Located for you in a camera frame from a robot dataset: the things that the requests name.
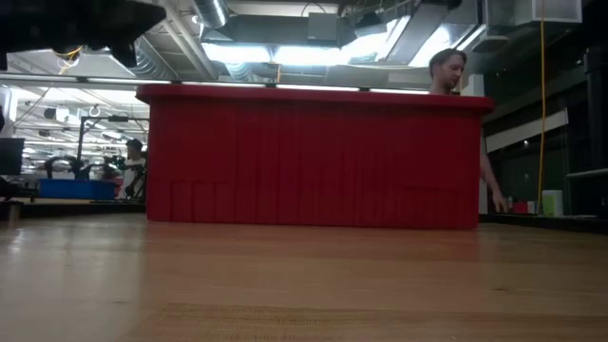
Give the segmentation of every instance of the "computer monitor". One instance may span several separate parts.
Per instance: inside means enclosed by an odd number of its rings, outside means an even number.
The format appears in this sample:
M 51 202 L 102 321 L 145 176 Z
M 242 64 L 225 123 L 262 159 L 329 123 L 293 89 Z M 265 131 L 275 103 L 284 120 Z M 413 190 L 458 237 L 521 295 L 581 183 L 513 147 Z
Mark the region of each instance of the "computer monitor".
M 21 175 L 25 139 L 0 138 L 0 175 Z

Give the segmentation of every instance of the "person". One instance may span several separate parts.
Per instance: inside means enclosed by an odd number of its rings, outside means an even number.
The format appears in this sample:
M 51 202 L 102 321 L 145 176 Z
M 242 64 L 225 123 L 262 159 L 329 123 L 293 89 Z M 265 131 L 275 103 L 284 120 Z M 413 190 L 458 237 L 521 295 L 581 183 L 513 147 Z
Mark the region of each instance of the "person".
M 460 83 L 466 65 L 466 54 L 455 48 L 448 48 L 434 55 L 428 63 L 432 85 L 430 94 L 450 95 L 454 87 Z M 492 192 L 492 201 L 497 212 L 508 212 L 508 206 L 504 199 L 490 160 L 485 153 L 481 153 L 480 168 L 482 179 L 487 183 Z
M 123 185 L 118 199 L 124 200 L 137 195 L 143 186 L 142 178 L 137 177 L 145 167 L 145 158 L 142 155 L 143 144 L 137 139 L 126 142 L 126 161 L 124 162 Z

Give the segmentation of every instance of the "red plastic bin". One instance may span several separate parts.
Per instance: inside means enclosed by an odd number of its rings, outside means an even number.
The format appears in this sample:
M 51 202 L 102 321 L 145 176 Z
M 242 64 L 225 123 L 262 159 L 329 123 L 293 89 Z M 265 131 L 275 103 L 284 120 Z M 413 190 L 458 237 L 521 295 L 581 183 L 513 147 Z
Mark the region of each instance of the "red plastic bin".
M 484 98 L 144 85 L 158 221 L 473 229 Z

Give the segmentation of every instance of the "wooden table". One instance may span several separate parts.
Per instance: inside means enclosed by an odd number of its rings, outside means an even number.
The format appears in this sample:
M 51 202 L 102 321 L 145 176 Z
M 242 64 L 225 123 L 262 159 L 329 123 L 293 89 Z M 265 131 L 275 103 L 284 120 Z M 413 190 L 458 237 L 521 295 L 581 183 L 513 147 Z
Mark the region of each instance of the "wooden table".
M 0 341 L 608 341 L 608 237 L 22 220 Z

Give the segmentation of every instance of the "blue bin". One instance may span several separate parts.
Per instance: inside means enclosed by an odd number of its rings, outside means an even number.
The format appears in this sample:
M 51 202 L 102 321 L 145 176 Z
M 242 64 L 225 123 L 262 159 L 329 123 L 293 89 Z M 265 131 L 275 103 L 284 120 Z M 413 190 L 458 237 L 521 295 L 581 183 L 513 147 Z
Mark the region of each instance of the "blue bin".
M 47 199 L 114 200 L 116 183 L 105 180 L 40 180 L 39 197 Z

